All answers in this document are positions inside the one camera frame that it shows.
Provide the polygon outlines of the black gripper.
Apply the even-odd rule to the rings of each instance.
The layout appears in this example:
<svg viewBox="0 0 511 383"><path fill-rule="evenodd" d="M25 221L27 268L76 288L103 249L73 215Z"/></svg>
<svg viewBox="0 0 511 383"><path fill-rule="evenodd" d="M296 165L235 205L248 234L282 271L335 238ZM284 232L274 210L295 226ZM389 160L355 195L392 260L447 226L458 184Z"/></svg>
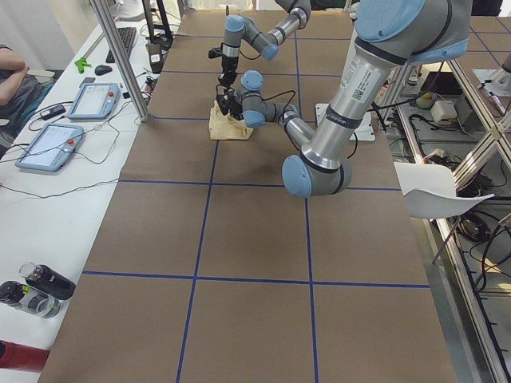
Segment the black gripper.
<svg viewBox="0 0 511 383"><path fill-rule="evenodd" d="M223 85L216 86L216 103L224 116L235 120L243 119L243 107L236 99L236 91Z"/></svg>
<svg viewBox="0 0 511 383"><path fill-rule="evenodd" d="M229 45L221 45L208 51L209 59L221 57L222 73L218 76L218 81L222 86L231 86L234 83L237 76L239 55L240 47Z"/></svg>

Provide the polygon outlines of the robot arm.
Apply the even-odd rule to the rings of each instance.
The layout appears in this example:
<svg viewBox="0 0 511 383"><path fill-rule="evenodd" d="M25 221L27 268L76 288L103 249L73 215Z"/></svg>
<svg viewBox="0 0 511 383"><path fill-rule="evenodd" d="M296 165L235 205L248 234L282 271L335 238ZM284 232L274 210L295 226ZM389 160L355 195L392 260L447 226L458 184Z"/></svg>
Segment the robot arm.
<svg viewBox="0 0 511 383"><path fill-rule="evenodd" d="M237 76L241 42L245 40L264 59L270 61L279 52L279 47L296 30L303 29L311 18L311 3L307 0L276 0L287 16L269 32L264 33L256 22L245 16L229 14L224 23L224 40L218 48L208 52L210 59L221 57L222 73L220 85L229 88Z"/></svg>
<svg viewBox="0 0 511 383"><path fill-rule="evenodd" d="M211 55L222 60L217 97L223 114L249 128L279 124L298 153L283 162L287 191L299 198L333 195L351 181L344 148L362 123L390 72L402 65L448 61L468 47L472 4L469 1L362 1L356 12L353 38L342 81L317 128L305 123L292 105L261 97L262 75L249 70L238 75L240 47L247 42L262 57L273 59L279 47L311 18L308 1L283 1L287 17L268 32L249 17L230 14L224 40Z"/></svg>

